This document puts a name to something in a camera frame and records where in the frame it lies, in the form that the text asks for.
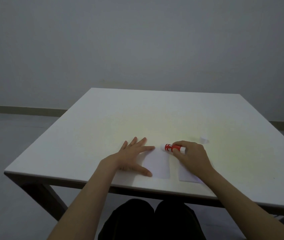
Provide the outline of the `person's left hand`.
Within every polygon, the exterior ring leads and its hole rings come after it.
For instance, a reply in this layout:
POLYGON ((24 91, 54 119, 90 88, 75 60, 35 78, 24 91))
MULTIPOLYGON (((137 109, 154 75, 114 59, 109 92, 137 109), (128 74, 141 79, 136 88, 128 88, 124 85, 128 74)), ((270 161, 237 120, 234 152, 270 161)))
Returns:
POLYGON ((139 164, 137 159, 140 154, 150 152, 155 149, 155 146, 142 146, 133 148, 133 140, 128 142, 126 149, 118 151, 100 161, 96 173, 107 177, 114 177, 118 170, 130 171, 133 164, 139 164))

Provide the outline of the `person's right hand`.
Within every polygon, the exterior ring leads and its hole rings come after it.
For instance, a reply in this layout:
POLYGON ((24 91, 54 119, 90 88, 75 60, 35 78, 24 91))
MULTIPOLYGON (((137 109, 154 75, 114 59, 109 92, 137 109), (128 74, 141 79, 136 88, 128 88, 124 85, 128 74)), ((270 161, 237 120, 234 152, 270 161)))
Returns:
POLYGON ((182 164, 201 180, 215 172, 203 145, 189 141, 177 141, 173 145, 187 148, 187 162, 182 164))

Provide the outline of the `red glue stick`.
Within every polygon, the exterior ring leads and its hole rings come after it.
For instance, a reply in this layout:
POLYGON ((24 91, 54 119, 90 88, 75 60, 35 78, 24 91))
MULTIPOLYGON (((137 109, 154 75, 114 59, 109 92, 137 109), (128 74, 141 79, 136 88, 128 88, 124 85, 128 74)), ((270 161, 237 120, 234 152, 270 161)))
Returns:
POLYGON ((168 153, 172 153, 173 149, 177 149, 183 155, 185 155, 187 152, 187 148, 182 147, 180 145, 172 145, 172 144, 163 144, 160 146, 160 149, 168 153))

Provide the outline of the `white paper sheet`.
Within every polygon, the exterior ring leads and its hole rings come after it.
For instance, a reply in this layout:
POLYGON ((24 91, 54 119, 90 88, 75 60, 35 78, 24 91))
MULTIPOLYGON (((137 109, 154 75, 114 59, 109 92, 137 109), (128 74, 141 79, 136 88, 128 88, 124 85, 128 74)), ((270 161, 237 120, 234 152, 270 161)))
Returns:
POLYGON ((142 166, 152 173, 153 178, 170 179, 169 154, 160 148, 146 152, 142 166))
POLYGON ((183 182, 203 184, 203 182, 194 174, 192 174, 181 162, 179 162, 178 179, 179 181, 183 182))

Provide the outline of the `person's right forearm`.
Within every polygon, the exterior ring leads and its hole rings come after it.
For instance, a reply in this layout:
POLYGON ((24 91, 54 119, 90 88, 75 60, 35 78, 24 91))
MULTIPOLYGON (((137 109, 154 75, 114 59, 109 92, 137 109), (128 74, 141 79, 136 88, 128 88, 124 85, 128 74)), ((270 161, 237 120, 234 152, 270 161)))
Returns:
POLYGON ((284 224, 245 196, 215 169, 198 176, 216 195, 247 240, 284 240, 284 224))

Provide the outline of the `person's left forearm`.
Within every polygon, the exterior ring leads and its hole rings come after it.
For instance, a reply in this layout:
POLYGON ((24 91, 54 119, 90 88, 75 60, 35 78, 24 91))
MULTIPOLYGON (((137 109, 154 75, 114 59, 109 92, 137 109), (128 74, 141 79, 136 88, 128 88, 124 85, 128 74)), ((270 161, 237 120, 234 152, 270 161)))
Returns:
POLYGON ((118 168, 118 160, 111 157, 99 163, 47 240, 94 240, 105 200, 118 168))

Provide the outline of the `white table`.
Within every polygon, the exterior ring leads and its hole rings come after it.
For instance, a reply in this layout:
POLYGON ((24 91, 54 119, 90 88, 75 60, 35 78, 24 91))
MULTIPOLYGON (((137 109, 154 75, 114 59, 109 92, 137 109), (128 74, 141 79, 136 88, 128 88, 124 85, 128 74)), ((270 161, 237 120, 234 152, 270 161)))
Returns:
POLYGON ((271 214, 284 216, 284 136, 239 94, 91 88, 4 174, 56 220, 51 186, 82 189, 123 142, 204 144, 213 167, 271 214))

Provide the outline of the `person's black trousers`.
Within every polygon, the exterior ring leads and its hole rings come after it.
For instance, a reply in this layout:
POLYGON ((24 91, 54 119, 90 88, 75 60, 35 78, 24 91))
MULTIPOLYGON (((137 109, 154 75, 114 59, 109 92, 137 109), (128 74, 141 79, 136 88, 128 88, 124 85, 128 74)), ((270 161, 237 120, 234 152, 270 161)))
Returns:
POLYGON ((182 202, 163 200, 156 209, 130 199, 104 223, 98 240, 206 240, 195 212, 182 202))

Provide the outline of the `tan wall baseboard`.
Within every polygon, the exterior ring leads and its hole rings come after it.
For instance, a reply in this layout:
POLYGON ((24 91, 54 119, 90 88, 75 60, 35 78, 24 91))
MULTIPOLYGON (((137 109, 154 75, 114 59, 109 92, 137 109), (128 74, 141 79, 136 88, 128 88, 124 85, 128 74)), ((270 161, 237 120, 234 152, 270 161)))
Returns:
MULTIPOLYGON (((1 106, 0 113, 2 114, 18 114, 18 115, 34 115, 34 116, 47 116, 47 117, 61 117, 66 113, 67 109, 48 109, 48 108, 30 108, 30 107, 17 107, 17 106, 1 106)), ((284 131, 284 122, 282 121, 269 121, 277 130, 284 131)))

